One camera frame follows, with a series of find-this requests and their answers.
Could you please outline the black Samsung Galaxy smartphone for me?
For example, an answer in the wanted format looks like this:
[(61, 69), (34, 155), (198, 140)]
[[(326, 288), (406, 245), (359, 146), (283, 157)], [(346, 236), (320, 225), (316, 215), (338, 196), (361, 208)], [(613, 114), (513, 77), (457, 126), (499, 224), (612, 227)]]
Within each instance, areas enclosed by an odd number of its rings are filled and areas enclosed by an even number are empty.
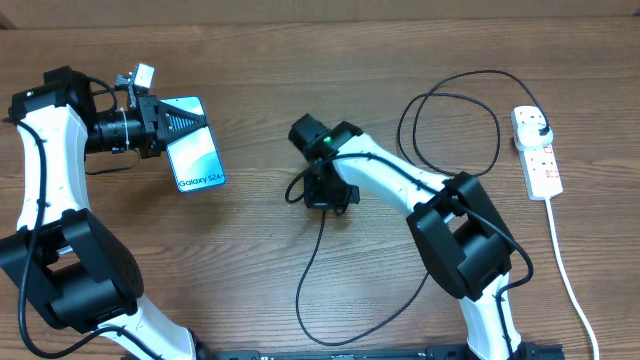
[(221, 186), (226, 182), (209, 126), (168, 144), (167, 154), (177, 188), (182, 193)]

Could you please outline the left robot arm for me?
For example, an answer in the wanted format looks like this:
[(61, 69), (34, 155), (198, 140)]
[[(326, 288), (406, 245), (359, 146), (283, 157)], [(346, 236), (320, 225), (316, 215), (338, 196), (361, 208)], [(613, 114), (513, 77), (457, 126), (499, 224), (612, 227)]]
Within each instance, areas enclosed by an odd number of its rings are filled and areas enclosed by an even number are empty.
[(208, 359), (207, 345), (145, 295), (134, 256), (88, 199), (88, 154), (157, 157), (207, 127), (200, 99), (160, 99), (149, 91), (152, 76), (141, 64), (107, 84), (65, 66), (13, 96), (7, 120), (23, 143), (25, 190), (1, 267), (18, 287), (20, 312), (33, 308), (82, 343), (105, 337), (137, 359)]

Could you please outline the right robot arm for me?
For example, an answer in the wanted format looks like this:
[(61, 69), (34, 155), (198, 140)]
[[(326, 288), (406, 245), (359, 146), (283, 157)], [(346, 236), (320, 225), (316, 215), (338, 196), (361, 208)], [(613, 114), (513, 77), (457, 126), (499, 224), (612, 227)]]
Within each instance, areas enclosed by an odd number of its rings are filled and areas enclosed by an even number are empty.
[(349, 122), (329, 129), (306, 114), (288, 138), (310, 164), (296, 177), (307, 207), (340, 216), (366, 190), (405, 217), (428, 275), (460, 303), (464, 357), (525, 358), (508, 300), (511, 255), (524, 250), (474, 176), (424, 171)]

